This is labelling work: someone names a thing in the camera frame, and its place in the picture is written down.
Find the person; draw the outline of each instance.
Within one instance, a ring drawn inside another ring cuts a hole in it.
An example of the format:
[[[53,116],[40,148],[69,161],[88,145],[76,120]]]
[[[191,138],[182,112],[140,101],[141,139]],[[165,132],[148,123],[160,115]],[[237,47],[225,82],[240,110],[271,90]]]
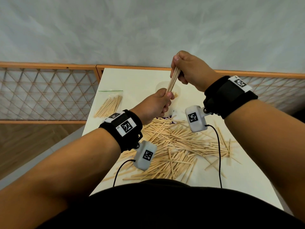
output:
[[[200,92],[221,78],[204,61],[185,51],[173,57],[171,76],[176,66],[183,72],[178,79]],[[160,89],[130,111],[145,125],[162,117],[172,99],[171,92]],[[290,227],[303,227],[305,124],[260,100],[246,102],[224,121],[295,217],[238,191],[190,187],[173,180],[120,185],[89,196],[121,152],[112,135],[98,128],[62,147],[1,190],[1,228],[91,228],[111,224],[163,227],[199,223],[289,223]]]

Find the black cable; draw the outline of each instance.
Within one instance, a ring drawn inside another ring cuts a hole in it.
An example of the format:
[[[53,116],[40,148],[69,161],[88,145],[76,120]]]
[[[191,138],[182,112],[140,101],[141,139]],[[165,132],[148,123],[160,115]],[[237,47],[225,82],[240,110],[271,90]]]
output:
[[[215,133],[216,133],[216,135],[217,135],[217,139],[218,139],[218,149],[219,149],[219,181],[220,181],[220,187],[222,188],[221,177],[220,177],[221,154],[220,154],[219,136],[218,136],[218,133],[217,133],[216,129],[215,129],[212,125],[205,125],[205,126],[206,126],[206,127],[211,126],[211,127],[215,130]]]
[[[115,175],[115,178],[114,178],[114,182],[113,182],[113,187],[114,187],[114,184],[115,184],[115,181],[116,181],[116,177],[117,177],[117,174],[119,173],[120,169],[122,168],[122,166],[126,163],[126,162],[135,162],[134,159],[130,159],[130,160],[127,160],[125,162],[123,162],[123,164],[120,166],[120,168],[117,170],[117,173]]]

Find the wrist strap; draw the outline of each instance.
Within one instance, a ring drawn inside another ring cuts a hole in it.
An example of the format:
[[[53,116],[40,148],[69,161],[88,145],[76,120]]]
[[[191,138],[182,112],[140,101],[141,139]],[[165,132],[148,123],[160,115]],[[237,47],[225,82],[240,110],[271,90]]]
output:
[[[251,87],[238,76],[224,76],[204,92],[204,107],[207,112],[218,114],[225,119],[245,103],[258,98],[250,89]]]
[[[142,127],[139,117],[128,110],[112,114],[99,126],[107,130],[118,142],[121,153],[136,146],[143,137]]]

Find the geometric grid partition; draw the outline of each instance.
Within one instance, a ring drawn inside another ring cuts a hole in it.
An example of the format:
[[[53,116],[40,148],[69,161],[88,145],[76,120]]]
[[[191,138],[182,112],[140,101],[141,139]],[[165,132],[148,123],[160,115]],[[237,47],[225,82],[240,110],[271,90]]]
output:
[[[240,77],[252,87],[259,100],[283,112],[292,114],[305,107],[305,79]]]
[[[0,120],[87,120],[97,88],[94,69],[0,68]]]

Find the black shirt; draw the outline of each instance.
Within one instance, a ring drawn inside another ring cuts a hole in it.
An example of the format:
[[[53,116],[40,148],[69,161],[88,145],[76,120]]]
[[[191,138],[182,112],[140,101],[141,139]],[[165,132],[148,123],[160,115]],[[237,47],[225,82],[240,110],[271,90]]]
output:
[[[152,179],[103,190],[39,228],[265,227],[299,228],[302,221],[248,194]]]

